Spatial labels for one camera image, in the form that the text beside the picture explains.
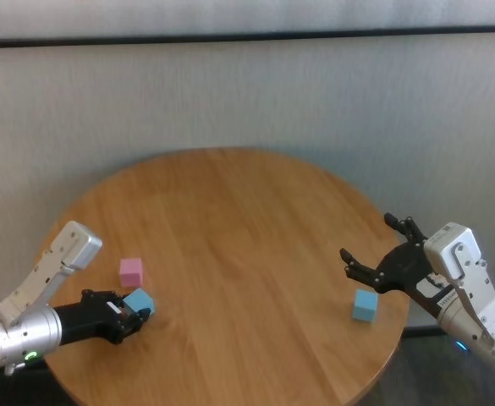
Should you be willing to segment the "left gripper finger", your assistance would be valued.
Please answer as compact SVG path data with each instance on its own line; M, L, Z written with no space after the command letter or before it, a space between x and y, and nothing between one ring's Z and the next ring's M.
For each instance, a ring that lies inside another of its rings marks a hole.
M143 308L137 311L128 310L125 317L118 324L117 343L121 343L125 338L137 333L146 324L150 316L150 308Z
M115 291L94 291L84 289L81 293L81 302L87 304L107 304L112 303L118 309L125 307L125 295L118 294Z

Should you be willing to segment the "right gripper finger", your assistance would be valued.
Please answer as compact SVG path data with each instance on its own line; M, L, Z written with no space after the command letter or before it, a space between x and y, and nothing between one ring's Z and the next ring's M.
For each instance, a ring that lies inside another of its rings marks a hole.
M425 243L426 236L418 228L412 217L406 217L399 220L392 213L387 212L384 214L383 219L387 226L389 226L392 230L400 233L406 238L409 243L413 244L414 246L421 247Z
M345 248L342 248L339 254L344 262L344 271L347 278L362 283L376 292L379 291L380 279L374 269L358 262Z

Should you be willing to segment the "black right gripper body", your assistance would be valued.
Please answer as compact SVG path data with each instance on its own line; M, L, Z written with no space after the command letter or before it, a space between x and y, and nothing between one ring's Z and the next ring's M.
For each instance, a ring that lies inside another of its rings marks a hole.
M418 244L404 243L386 254L376 268L374 289L385 294L392 290L406 293L432 317L438 317L443 283Z

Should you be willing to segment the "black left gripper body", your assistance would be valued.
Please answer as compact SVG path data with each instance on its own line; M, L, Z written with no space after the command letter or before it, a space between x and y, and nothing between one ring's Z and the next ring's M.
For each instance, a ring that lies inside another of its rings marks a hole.
M119 314L108 304L79 302L56 307L61 324L61 345L77 343L90 338L102 338L110 343L123 341Z

